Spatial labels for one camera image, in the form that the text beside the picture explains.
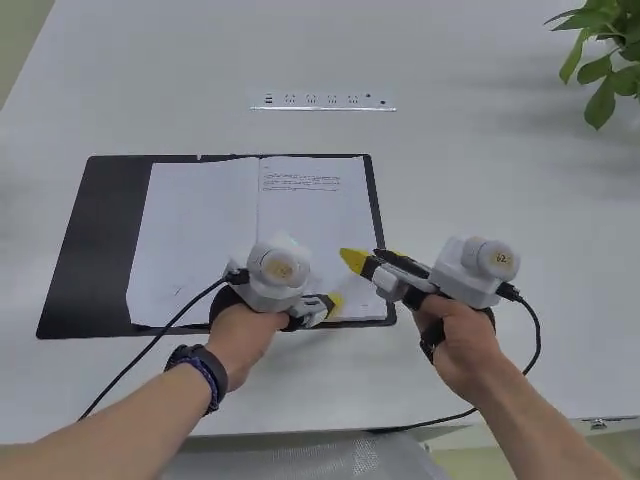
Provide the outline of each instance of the table surface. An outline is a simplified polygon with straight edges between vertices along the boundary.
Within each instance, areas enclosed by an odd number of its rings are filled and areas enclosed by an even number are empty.
[[[58,0],[0,112],[0,443],[72,422],[148,341],[35,338],[92,154],[370,153],[390,247],[428,263],[452,234],[512,244],[543,322],[533,384],[569,417],[638,414],[637,104],[619,102],[600,133],[584,124],[590,89],[556,74],[573,35],[542,27],[572,6]],[[398,112],[249,111],[251,90],[305,88],[389,92]],[[516,305],[496,313],[524,366],[530,319]],[[160,341],[105,405],[177,341]],[[391,328],[278,335],[194,433],[384,427],[464,408],[401,311]]]

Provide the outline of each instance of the green plant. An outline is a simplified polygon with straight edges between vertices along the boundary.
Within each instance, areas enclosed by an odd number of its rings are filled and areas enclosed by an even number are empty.
[[[560,69],[560,78],[565,84],[578,67],[587,40],[615,42],[609,53],[584,64],[577,74],[578,83],[582,85],[602,79],[584,111],[587,123],[599,130],[613,115],[616,95],[633,96],[640,101],[640,0],[587,0],[582,8],[556,15],[545,25],[560,20],[553,31],[580,30]],[[624,58],[627,66],[615,71],[611,63],[613,55]]]

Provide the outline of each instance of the electrical socket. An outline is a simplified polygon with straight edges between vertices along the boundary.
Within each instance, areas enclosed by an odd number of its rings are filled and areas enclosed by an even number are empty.
[[[251,110],[395,112],[388,95],[374,92],[279,91],[255,92]]]

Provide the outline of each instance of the white paper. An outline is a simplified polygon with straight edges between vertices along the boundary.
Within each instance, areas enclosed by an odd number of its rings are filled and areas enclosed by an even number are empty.
[[[308,293],[345,297],[338,319],[386,317],[373,286],[339,255],[376,246],[362,159],[271,157],[153,166],[127,289],[131,321],[164,326],[231,254],[282,231],[311,251]],[[206,323],[211,297],[176,325]]]
[[[340,248],[376,247],[361,158],[269,157],[260,160],[258,238],[285,231],[311,251],[309,293],[338,291],[337,319],[381,319],[386,303],[373,285],[351,273]]]
[[[164,326],[223,273],[230,254],[256,240],[258,162],[154,164],[131,268],[132,323]],[[208,321],[211,298],[176,325]]]

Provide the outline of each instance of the black cable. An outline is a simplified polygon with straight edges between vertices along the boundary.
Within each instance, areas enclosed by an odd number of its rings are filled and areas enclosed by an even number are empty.
[[[522,371],[522,374],[526,375],[531,371],[533,366],[536,364],[536,362],[538,361],[538,358],[540,358],[540,352],[542,351],[542,335],[540,332],[540,329],[541,329],[540,319],[538,318],[538,315],[536,315],[536,312],[533,309],[533,307],[531,307],[531,305],[529,305],[529,303],[524,298],[522,298],[519,294],[516,293],[515,295],[512,296],[512,298],[508,298],[508,299],[519,303],[520,305],[522,305],[524,308],[527,309],[527,312],[529,312],[529,315],[531,315],[531,319],[533,320],[533,325],[535,327],[536,349],[535,349],[535,352],[533,353],[533,356],[531,357],[531,360],[529,360],[529,363]],[[439,423],[445,423],[451,420],[459,420],[461,418],[471,415],[476,411],[477,411],[477,408],[470,408],[469,410],[465,410],[464,412],[457,413],[455,415],[450,415],[448,417],[436,418],[435,420],[428,420],[426,422],[419,422],[419,423],[414,423],[411,425],[403,425],[399,427],[375,428],[375,429],[369,430],[369,432],[376,433],[376,434],[404,432],[407,430],[413,430],[414,428],[429,427],[431,425],[437,425]]]
[[[175,325],[175,323],[178,320],[180,320],[180,318],[182,318],[182,316],[185,313],[187,313],[191,307],[193,307],[202,298],[209,295],[213,290],[218,288],[227,280],[228,278],[226,276],[222,277],[220,280],[218,280],[214,284],[205,288],[202,292],[200,292],[198,295],[193,297],[193,299],[191,299],[189,303],[187,303],[184,307],[182,307],[182,310],[180,310],[171,320],[169,320],[169,322],[164,327],[162,327],[162,330],[160,330],[160,332],[158,332],[158,334],[153,338],[153,340],[149,342],[149,345],[144,347],[142,351],[138,355],[136,355],[136,357],[133,360],[131,360],[131,362],[126,367],[124,367],[122,371],[118,375],[116,375],[116,377],[113,380],[111,380],[111,383],[109,383],[109,385],[107,385],[105,389],[102,390],[102,392],[100,392],[100,395],[98,395],[96,399],[91,403],[91,405],[89,405],[89,407],[84,411],[84,413],[80,415],[80,418],[78,419],[78,421],[89,416],[89,414],[93,411],[93,409],[96,408],[98,403],[100,403],[100,400],[102,400],[105,397],[105,395],[109,393],[109,391],[111,391],[111,389],[120,381],[122,377],[124,377],[127,374],[129,370],[135,367],[135,365],[142,359],[142,357],[144,357],[147,353],[149,353],[149,350],[151,350],[153,346],[156,343],[158,343],[158,341],[160,341],[162,337],[164,337],[164,335],[169,331],[169,329],[173,325]]]

